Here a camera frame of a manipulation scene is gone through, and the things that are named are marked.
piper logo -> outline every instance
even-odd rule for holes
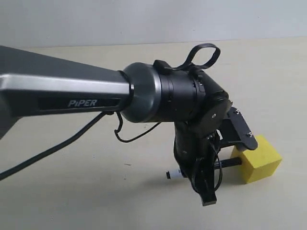
[[[97,100],[70,100],[68,103],[68,108],[72,107],[95,107]]]

yellow foam cube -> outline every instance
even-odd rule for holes
[[[281,155],[263,136],[256,136],[256,140],[258,142],[256,150],[241,152],[234,147],[231,154],[231,158],[241,158],[242,165],[240,165],[240,169],[243,180],[246,183],[271,176],[282,161]]]

beige tabletop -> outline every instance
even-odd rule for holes
[[[218,41],[222,54],[207,70],[234,101],[254,134],[283,161],[276,173],[243,185],[224,169],[217,204],[201,206],[188,180],[170,181],[173,124],[130,144],[116,140],[115,116],[82,138],[0,183],[1,230],[262,230],[307,225],[307,38]],[[109,69],[163,59],[181,64],[197,43],[28,49]],[[209,53],[201,53],[207,58]],[[96,113],[23,118],[0,140],[4,171],[72,136]],[[126,122],[125,138],[152,124]],[[221,152],[230,156],[231,149]]]

white wall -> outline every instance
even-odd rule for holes
[[[305,0],[1,0],[0,44],[87,46],[307,35]]]

robotic arm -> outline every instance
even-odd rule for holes
[[[192,63],[202,48],[215,49],[203,65]],[[202,199],[216,203],[221,148],[254,150],[257,142],[228,93],[203,70],[220,55],[213,44],[194,47],[173,68],[165,61],[133,63],[123,71],[94,67],[0,46],[0,138],[24,116],[100,111],[129,121],[174,122],[174,155],[184,177]],[[214,170],[220,180],[214,185]]]

